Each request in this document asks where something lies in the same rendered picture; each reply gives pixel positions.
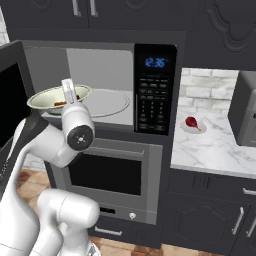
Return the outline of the dark cupboard door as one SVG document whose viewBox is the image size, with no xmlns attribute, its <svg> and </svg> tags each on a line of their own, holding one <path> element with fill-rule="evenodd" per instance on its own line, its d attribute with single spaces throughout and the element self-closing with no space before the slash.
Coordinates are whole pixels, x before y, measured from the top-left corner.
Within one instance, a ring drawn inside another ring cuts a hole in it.
<svg viewBox="0 0 256 256">
<path fill-rule="evenodd" d="M 232 229 L 244 208 L 236 235 Z M 162 242 L 228 256 L 249 211 L 248 204 L 170 193 L 167 196 Z"/>
<path fill-rule="evenodd" d="M 256 227 L 254 228 L 251 237 L 248 238 L 246 236 L 246 231 L 249 230 L 255 216 L 256 205 L 251 205 L 245 216 L 245 220 L 238 233 L 230 256 L 256 256 Z"/>
<path fill-rule="evenodd" d="M 82 17 L 73 14 L 72 0 L 0 0 L 8 28 L 87 28 L 86 1 L 78 5 Z"/>
<path fill-rule="evenodd" d="M 185 7 L 182 0 L 96 0 L 98 17 L 93 29 L 182 31 Z"/>
</svg>

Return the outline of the pale green bowl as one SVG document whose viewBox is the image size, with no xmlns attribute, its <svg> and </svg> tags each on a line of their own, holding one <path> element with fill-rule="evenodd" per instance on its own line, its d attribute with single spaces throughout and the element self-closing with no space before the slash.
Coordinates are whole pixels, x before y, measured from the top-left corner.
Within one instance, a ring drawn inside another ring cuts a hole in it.
<svg viewBox="0 0 256 256">
<path fill-rule="evenodd" d="M 82 102 L 92 92 L 92 88 L 86 85 L 75 85 L 76 95 L 80 96 L 78 102 Z M 30 97 L 27 101 L 27 105 L 32 109 L 37 109 L 43 112 L 47 112 L 51 115 L 60 115 L 62 112 L 61 106 L 54 106 L 55 102 L 66 101 L 64 92 L 61 86 L 53 87 Z"/>
</svg>

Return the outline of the small white plate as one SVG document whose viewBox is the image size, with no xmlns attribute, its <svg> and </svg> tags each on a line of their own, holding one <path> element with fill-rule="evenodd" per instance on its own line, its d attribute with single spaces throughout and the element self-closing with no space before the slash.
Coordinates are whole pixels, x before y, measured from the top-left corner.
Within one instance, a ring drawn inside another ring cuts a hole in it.
<svg viewBox="0 0 256 256">
<path fill-rule="evenodd" d="M 190 134 L 202 134 L 207 131 L 207 127 L 203 122 L 197 121 L 198 127 L 190 127 L 186 124 L 185 120 L 180 123 L 180 128 Z"/>
</svg>

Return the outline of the dark lower cupboard door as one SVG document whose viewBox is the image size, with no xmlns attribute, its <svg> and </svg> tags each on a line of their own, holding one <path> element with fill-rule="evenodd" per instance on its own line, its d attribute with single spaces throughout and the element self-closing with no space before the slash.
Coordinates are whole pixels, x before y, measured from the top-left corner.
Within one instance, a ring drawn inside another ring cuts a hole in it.
<svg viewBox="0 0 256 256">
<path fill-rule="evenodd" d="M 246 236 L 246 231 L 249 230 L 255 216 L 256 205 L 251 205 L 245 216 L 245 220 L 238 233 L 230 256 L 256 256 L 256 227 L 254 228 L 251 237 L 248 238 Z"/>
<path fill-rule="evenodd" d="M 244 208 L 236 235 L 232 229 Z M 162 242 L 228 256 L 249 211 L 248 204 L 170 193 L 167 196 Z"/>
</svg>

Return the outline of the dark upper cupboard door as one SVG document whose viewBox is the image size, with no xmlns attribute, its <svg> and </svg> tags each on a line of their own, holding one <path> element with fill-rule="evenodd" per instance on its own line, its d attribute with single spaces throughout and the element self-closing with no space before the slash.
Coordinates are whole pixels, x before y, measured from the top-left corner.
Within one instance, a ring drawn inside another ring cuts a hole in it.
<svg viewBox="0 0 256 256">
<path fill-rule="evenodd" d="M 185 7 L 182 0 L 96 0 L 98 17 L 93 29 L 182 31 Z"/>
<path fill-rule="evenodd" d="M 82 17 L 73 14 L 72 0 L 0 0 L 8 28 L 87 28 L 86 1 L 78 5 Z"/>
</svg>

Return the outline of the grey toaster oven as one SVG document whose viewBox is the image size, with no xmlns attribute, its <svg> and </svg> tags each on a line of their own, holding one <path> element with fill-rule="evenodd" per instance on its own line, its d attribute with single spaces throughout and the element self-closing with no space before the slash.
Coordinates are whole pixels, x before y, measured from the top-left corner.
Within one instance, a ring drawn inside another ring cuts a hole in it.
<svg viewBox="0 0 256 256">
<path fill-rule="evenodd" d="M 236 143 L 256 148 L 256 71 L 239 72 L 228 119 Z"/>
</svg>

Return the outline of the black microwave door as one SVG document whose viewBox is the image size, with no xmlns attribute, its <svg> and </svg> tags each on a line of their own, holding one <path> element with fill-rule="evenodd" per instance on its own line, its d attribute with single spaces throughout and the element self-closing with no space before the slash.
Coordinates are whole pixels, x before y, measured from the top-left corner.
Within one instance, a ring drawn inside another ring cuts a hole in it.
<svg viewBox="0 0 256 256">
<path fill-rule="evenodd" d="M 22 42 L 0 46 L 0 201 L 16 185 L 25 147 L 49 125 L 27 105 L 34 93 Z"/>
</svg>

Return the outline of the dark drawer front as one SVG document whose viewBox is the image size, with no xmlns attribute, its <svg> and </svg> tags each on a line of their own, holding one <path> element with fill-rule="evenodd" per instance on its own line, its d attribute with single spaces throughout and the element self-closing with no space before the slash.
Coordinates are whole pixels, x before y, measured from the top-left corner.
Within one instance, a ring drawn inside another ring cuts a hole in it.
<svg viewBox="0 0 256 256">
<path fill-rule="evenodd" d="M 180 169 L 170 170 L 169 192 L 256 204 L 256 195 L 245 194 L 244 189 L 256 192 L 256 180 Z"/>
</svg>

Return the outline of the red pear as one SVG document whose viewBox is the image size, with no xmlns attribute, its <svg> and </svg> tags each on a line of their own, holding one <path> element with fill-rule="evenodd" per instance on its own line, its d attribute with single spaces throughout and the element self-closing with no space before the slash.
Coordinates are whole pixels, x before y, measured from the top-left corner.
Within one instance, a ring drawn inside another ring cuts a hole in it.
<svg viewBox="0 0 256 256">
<path fill-rule="evenodd" d="M 194 127 L 194 128 L 197 128 L 198 130 L 200 130 L 200 128 L 198 127 L 196 119 L 192 116 L 187 117 L 186 120 L 185 120 L 185 123 L 189 127 Z"/>
</svg>

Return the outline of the grey built-in oven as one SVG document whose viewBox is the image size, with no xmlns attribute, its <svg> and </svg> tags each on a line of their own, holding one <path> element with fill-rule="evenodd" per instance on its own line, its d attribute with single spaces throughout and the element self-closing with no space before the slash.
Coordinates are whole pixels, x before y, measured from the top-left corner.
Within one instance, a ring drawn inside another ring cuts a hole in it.
<svg viewBox="0 0 256 256">
<path fill-rule="evenodd" d="M 55 187 L 97 201 L 104 216 L 155 224 L 163 147 L 100 138 L 91 147 L 144 150 L 144 156 L 86 153 L 87 149 L 65 168 L 47 167 Z M 129 213 L 136 218 L 131 220 Z"/>
</svg>

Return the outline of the dark ornate upper cupboard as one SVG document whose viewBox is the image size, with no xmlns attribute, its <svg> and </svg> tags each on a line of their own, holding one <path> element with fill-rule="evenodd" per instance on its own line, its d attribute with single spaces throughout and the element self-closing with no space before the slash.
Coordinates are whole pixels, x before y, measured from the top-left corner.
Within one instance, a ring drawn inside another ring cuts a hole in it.
<svg viewBox="0 0 256 256">
<path fill-rule="evenodd" d="M 183 66 L 256 71 L 256 0 L 199 0 Z"/>
</svg>

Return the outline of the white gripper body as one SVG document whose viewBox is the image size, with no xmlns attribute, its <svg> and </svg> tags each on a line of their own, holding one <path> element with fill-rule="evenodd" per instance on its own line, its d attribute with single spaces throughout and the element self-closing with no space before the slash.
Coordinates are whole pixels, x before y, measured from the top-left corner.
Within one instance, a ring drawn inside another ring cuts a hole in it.
<svg viewBox="0 0 256 256">
<path fill-rule="evenodd" d="M 75 87 L 71 78 L 63 79 L 61 81 L 64 97 L 67 104 L 74 104 L 77 102 L 77 95 Z"/>
</svg>

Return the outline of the black built-in microwave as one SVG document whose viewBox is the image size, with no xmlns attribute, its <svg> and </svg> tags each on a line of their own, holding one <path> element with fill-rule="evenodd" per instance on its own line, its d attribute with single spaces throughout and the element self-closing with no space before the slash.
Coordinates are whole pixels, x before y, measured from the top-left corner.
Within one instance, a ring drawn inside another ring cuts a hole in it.
<svg viewBox="0 0 256 256">
<path fill-rule="evenodd" d="M 37 92 L 57 87 L 65 78 L 74 85 L 126 94 L 130 105 L 121 113 L 92 118 L 128 125 L 136 132 L 167 134 L 176 73 L 173 44 L 46 42 L 23 43 Z"/>
</svg>

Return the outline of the brown chicken drumstick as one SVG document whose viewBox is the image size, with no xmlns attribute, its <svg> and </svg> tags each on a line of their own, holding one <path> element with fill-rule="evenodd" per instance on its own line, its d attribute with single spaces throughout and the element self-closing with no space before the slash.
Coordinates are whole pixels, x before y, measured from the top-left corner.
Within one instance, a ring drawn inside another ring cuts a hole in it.
<svg viewBox="0 0 256 256">
<path fill-rule="evenodd" d="M 55 102 L 54 103 L 54 106 L 61 106 L 61 105 L 65 105 L 66 104 L 66 101 L 60 101 L 60 102 Z"/>
</svg>

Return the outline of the dark drawer under oven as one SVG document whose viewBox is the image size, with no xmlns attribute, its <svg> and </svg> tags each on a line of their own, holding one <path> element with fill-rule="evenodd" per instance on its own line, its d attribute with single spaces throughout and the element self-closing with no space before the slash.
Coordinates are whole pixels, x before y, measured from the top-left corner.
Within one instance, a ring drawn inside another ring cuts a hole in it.
<svg viewBox="0 0 256 256">
<path fill-rule="evenodd" d="M 94 227 L 123 231 L 121 236 L 96 232 Z M 97 223 L 88 230 L 91 236 L 159 249 L 161 229 L 156 225 L 143 224 L 117 218 L 100 216 Z"/>
</svg>

